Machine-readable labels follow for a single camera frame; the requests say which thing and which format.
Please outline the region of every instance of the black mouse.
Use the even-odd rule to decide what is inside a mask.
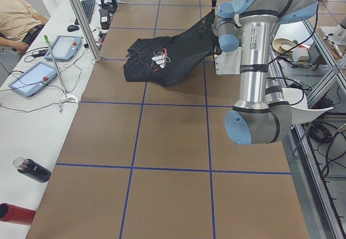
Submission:
[[[67,30],[68,30],[68,32],[77,31],[77,30],[79,30],[79,26],[78,26],[78,25],[74,25],[74,24],[70,24],[70,25],[67,27]]]

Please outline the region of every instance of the blue tablet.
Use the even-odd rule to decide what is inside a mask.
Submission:
[[[78,48],[81,46],[81,44],[82,39],[80,36],[57,36],[54,42],[51,44],[55,60],[71,60],[78,51]],[[52,56],[50,55],[49,51],[47,51],[44,58],[52,60]]]
[[[57,75],[55,68],[44,62],[38,62],[9,84],[13,91],[31,97],[44,88]]]

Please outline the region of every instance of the keyboard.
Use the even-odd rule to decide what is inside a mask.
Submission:
[[[88,19],[88,22],[90,24],[92,14],[94,13],[94,8],[95,8],[95,0],[83,0],[81,1],[83,10],[85,12],[86,18]]]

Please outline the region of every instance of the white table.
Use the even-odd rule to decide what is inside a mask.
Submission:
[[[75,18],[69,1],[65,0],[50,18],[29,50],[45,47],[44,35],[48,35],[51,42],[57,35],[82,36],[81,30],[67,32],[67,26],[73,24]],[[90,23],[91,30],[96,29],[93,32],[95,38],[99,32],[97,27],[100,28],[100,24],[98,6],[95,5],[95,12]],[[69,64],[85,50],[83,46],[85,39],[82,42],[81,48],[74,58],[68,62]],[[40,57],[36,59],[36,62],[38,61],[45,61],[45,59]],[[34,63],[25,63],[22,58],[15,70],[25,71]],[[58,63],[61,71],[64,64]],[[86,51],[76,64],[83,72],[72,94],[80,99],[94,66],[91,52],[89,50]],[[80,70],[74,66],[62,72],[62,79],[67,90],[71,90],[74,87],[79,73]],[[13,76],[9,76],[1,90],[8,89],[8,84],[14,79]],[[60,87],[58,78],[55,78],[50,85]],[[10,90],[0,92],[0,103],[9,108],[32,110],[50,103],[59,102],[62,96],[62,91],[53,87],[45,87],[32,98],[22,97]],[[0,203],[37,209],[47,183],[38,183],[18,173],[12,166],[12,162],[16,157],[31,158],[49,170],[53,170],[77,108],[78,105],[75,103],[64,104],[62,113],[59,113],[58,105],[31,113],[15,112],[0,108]],[[25,225],[0,222],[1,238],[22,239],[25,238],[28,230],[29,227]]]

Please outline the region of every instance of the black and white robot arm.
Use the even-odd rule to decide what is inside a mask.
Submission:
[[[229,27],[230,5],[220,5],[214,22],[221,48],[228,52],[242,46],[239,100],[225,119],[230,139],[237,144],[272,143],[288,134],[291,110],[276,81],[267,81],[270,37],[276,24],[302,21],[316,13],[318,0],[233,0],[243,29]]]

